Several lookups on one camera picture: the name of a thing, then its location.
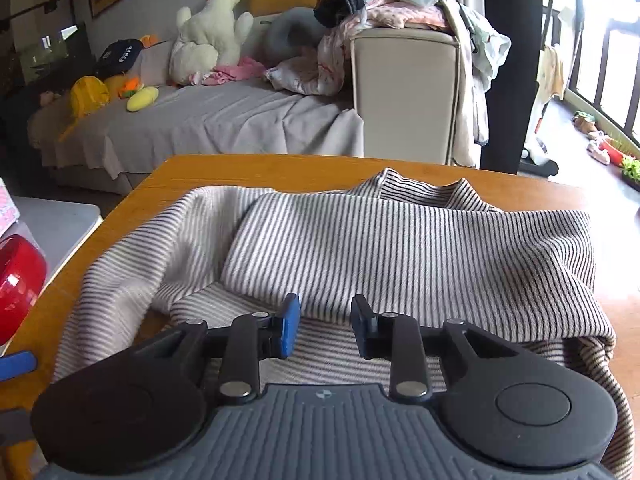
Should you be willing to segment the red bowl on sill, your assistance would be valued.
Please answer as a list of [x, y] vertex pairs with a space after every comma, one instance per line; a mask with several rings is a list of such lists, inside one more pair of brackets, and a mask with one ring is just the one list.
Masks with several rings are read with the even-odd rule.
[[608, 153], [610, 163], [620, 167], [623, 165], [626, 154], [617, 147], [617, 141], [605, 136], [600, 142], [600, 148]]

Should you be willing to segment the pink patterned box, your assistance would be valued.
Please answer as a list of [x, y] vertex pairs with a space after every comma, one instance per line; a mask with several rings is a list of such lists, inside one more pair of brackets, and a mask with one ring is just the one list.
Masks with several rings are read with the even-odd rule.
[[0, 179], [0, 235], [14, 225], [20, 218], [20, 211], [12, 200], [6, 184]]

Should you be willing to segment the grey neck pillow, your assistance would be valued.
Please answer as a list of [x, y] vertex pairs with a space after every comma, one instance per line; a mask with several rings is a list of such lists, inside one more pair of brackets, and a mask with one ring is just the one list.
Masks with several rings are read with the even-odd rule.
[[278, 15], [269, 25], [264, 40], [264, 58], [270, 66], [298, 58], [315, 49], [326, 28], [311, 8], [296, 6]]

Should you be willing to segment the pile of clothes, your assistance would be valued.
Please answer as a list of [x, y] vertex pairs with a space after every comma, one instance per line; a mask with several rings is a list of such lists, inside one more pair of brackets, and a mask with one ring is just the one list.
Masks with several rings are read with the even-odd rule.
[[[349, 15], [361, 13], [373, 0], [321, 0], [314, 16], [321, 25], [333, 28]], [[463, 114], [476, 144], [488, 143], [485, 93], [496, 79], [511, 49], [511, 39], [497, 32], [484, 15], [457, 0], [400, 0], [418, 8], [439, 6], [456, 36], [462, 54], [461, 96], [471, 109]]]

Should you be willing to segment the white plush duck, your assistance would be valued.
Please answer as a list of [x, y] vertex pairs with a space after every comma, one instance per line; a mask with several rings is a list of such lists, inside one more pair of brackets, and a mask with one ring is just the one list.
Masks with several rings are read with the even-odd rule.
[[254, 16], [234, 9], [242, 0], [207, 0], [192, 14], [188, 6], [177, 13], [178, 35], [169, 60], [169, 76], [176, 84], [190, 84], [196, 74], [204, 75], [218, 66], [240, 62], [243, 44], [250, 36]]

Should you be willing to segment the grey sheet covered sofa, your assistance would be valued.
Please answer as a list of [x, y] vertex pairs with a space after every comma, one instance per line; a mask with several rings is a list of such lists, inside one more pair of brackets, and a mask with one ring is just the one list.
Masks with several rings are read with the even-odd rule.
[[363, 121], [349, 94], [302, 96], [262, 78], [177, 88], [169, 50], [159, 44], [134, 64], [160, 92], [143, 110], [116, 100], [75, 120], [62, 96], [32, 114], [28, 142], [58, 184], [127, 195], [175, 155], [362, 156]]

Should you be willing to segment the red glossy container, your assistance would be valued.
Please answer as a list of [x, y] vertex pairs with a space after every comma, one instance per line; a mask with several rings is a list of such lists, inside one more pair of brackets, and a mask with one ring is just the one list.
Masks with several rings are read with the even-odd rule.
[[47, 263], [25, 237], [1, 242], [0, 344], [12, 339], [43, 289]]

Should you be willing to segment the orange plush toy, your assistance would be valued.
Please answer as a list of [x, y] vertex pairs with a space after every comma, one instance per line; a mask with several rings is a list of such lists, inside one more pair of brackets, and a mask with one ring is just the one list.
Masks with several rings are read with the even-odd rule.
[[139, 76], [128, 77], [124, 74], [106, 78], [104, 84], [112, 101], [128, 99], [143, 87]]

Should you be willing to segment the yellow bag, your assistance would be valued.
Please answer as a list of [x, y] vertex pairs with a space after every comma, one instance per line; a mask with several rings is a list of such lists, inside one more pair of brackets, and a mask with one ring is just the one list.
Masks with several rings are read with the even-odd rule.
[[83, 76], [70, 89], [70, 109], [72, 123], [58, 136], [58, 142], [65, 140], [78, 122], [111, 102], [106, 84], [95, 76]]

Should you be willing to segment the white vacuum cleaner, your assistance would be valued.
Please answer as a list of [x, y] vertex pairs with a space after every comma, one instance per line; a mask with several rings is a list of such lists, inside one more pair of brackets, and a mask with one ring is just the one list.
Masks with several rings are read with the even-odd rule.
[[564, 91], [563, 64], [554, 44], [547, 44], [548, 33], [553, 18], [554, 0], [548, 0], [544, 6], [539, 58], [537, 66], [537, 91], [529, 115], [525, 141], [518, 170], [524, 174], [548, 178], [559, 172], [558, 163], [548, 154], [547, 145], [538, 136], [538, 130], [544, 118], [549, 102]]

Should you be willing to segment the striped knit sweater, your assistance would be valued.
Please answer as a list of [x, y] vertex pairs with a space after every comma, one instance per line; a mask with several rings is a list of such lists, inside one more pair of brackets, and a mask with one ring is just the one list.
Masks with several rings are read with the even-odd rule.
[[594, 296], [589, 218], [581, 211], [503, 211], [468, 181], [436, 186], [385, 169], [356, 188], [293, 194], [206, 186], [96, 259], [62, 333], [62, 379], [130, 346], [149, 311], [172, 324], [223, 326], [299, 296], [293, 355], [268, 382], [380, 382], [360, 361], [352, 297], [375, 311], [441, 326], [461, 318], [587, 375], [618, 423], [603, 463], [634, 474], [634, 421], [610, 369], [614, 328]]

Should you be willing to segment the green plant tray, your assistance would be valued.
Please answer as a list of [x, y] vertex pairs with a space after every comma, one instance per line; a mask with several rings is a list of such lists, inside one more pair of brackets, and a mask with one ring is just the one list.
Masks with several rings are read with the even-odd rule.
[[640, 184], [640, 160], [625, 155], [620, 162], [622, 177], [628, 182]]

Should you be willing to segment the black cap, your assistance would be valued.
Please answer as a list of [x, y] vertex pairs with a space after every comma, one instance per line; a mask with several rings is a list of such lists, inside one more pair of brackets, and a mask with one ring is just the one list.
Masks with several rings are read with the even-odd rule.
[[96, 61], [94, 74], [101, 80], [122, 75], [137, 61], [143, 50], [139, 39], [121, 39], [110, 44]]

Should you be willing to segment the pink cloth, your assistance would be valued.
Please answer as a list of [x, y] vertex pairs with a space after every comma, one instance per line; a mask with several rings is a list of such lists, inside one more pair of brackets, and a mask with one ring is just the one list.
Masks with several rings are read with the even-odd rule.
[[236, 65], [217, 66], [210, 73], [201, 76], [200, 84], [203, 86], [221, 86], [227, 82], [261, 77], [265, 71], [264, 64], [254, 60], [254, 58], [244, 56]]

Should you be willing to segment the floral white blanket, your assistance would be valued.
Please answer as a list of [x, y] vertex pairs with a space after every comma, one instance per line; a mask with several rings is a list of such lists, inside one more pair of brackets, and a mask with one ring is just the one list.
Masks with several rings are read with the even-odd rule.
[[334, 96], [344, 86], [352, 36], [352, 32], [335, 27], [320, 39], [315, 49], [266, 70], [266, 81], [276, 90], [303, 96]]

